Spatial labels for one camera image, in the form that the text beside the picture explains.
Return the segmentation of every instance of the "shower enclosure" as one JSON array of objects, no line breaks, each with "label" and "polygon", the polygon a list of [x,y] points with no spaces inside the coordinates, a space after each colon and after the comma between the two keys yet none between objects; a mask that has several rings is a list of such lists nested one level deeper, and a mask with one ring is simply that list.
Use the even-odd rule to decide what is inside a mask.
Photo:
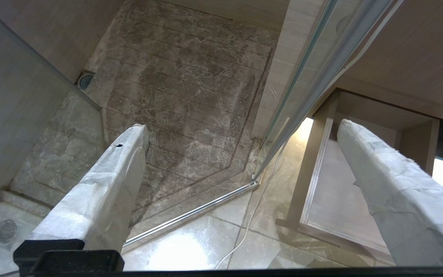
[{"label": "shower enclosure", "polygon": [[0,21],[0,274],[104,147],[98,106]]}]

